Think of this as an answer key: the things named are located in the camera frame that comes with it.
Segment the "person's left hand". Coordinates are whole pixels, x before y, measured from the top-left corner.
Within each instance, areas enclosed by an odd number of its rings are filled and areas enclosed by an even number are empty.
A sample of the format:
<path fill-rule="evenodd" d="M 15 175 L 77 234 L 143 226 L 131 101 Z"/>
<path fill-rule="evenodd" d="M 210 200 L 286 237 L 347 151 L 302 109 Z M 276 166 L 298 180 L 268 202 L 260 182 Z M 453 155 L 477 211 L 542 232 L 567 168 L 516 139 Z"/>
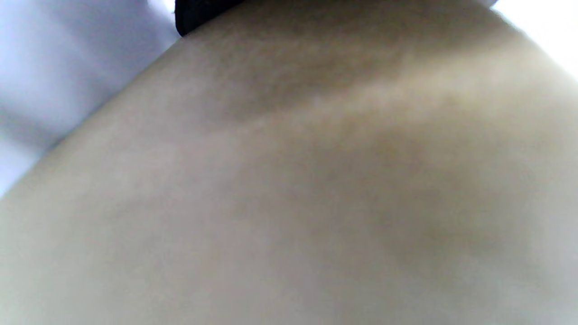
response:
<path fill-rule="evenodd" d="M 176 0 L 176 31 L 185 37 L 241 3 L 243 0 Z"/>

